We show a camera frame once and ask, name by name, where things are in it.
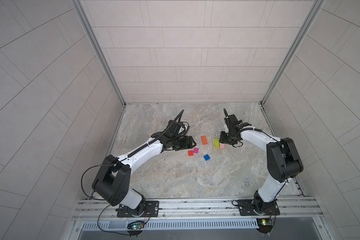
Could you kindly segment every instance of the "orange block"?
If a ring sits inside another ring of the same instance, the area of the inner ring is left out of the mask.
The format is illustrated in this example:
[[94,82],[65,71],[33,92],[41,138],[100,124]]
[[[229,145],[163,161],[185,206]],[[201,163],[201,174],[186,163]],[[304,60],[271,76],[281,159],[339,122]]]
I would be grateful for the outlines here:
[[205,136],[202,136],[202,142],[203,142],[203,145],[207,145],[208,142],[206,141],[206,137]]

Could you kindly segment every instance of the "lime green block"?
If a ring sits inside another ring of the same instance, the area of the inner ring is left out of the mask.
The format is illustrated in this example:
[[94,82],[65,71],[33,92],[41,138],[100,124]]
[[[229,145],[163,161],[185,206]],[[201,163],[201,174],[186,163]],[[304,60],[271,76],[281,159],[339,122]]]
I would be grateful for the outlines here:
[[220,142],[218,138],[215,138],[215,142],[214,142],[215,147],[220,148]]

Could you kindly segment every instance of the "beige wall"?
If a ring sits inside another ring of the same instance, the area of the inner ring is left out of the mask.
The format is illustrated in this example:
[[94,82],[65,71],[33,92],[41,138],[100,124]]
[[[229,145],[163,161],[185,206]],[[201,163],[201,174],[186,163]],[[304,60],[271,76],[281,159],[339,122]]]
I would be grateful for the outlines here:
[[121,107],[69,0],[0,1],[0,240],[58,239]]
[[360,0],[327,0],[265,109],[336,238],[360,239]]
[[81,4],[126,102],[254,102],[313,1]]

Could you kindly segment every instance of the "metal corner post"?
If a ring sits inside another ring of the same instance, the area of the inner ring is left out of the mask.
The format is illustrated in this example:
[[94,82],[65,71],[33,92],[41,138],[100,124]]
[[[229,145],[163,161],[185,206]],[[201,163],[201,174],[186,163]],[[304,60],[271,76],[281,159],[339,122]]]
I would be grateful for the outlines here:
[[99,57],[99,61],[100,64],[102,66],[102,68],[104,69],[110,83],[112,84],[113,89],[116,91],[117,96],[119,97],[121,103],[123,106],[125,106],[125,101],[124,98],[119,90],[119,88],[117,87],[115,78],[113,77],[113,74],[107,64],[107,61],[101,51],[100,45],[96,40],[96,36],[94,34],[94,32],[92,31],[92,28],[88,22],[88,19],[84,13],[84,10],[82,9],[81,3],[79,0],[71,0],[72,6],[75,10],[75,12],[77,13],[77,16],[79,17],[79,20],[81,22],[81,25],[84,28],[84,31],[86,32],[89,41],[91,42],[91,45],[94,47],[95,53],[96,55]]
[[284,71],[287,69],[289,62],[291,61],[292,57],[295,55],[299,45],[301,44],[302,40],[304,39],[305,35],[307,34],[309,28],[311,27],[313,21],[315,20],[316,16],[319,14],[319,11],[321,10],[321,6],[325,0],[316,0],[307,17],[305,18],[298,34],[296,35],[295,40],[293,41],[291,47],[289,48],[287,54],[284,57],[283,62],[281,63],[278,71],[275,74],[275,77],[273,78],[271,84],[269,85],[269,88],[267,92],[264,95],[264,98],[261,100],[261,104],[264,105],[271,95],[273,89],[276,87],[276,84],[278,83],[279,79],[283,75]]

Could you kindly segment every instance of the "marble floor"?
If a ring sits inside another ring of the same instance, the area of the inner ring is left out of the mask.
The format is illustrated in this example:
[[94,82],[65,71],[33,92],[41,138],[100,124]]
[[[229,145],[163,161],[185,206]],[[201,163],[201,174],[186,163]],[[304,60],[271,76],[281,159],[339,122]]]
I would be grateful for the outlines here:
[[[242,147],[213,149],[212,138],[224,130],[224,112],[270,134],[258,103],[129,104],[126,107],[111,154],[119,156],[142,143],[151,134],[163,131],[170,119],[184,109],[182,121],[197,143],[199,153],[189,157],[187,150],[164,151],[136,170],[130,187],[147,198],[252,196],[268,176],[266,153],[244,141]],[[201,136],[207,145],[202,145]],[[211,159],[205,161],[208,154]],[[294,183],[280,195],[298,195]]]

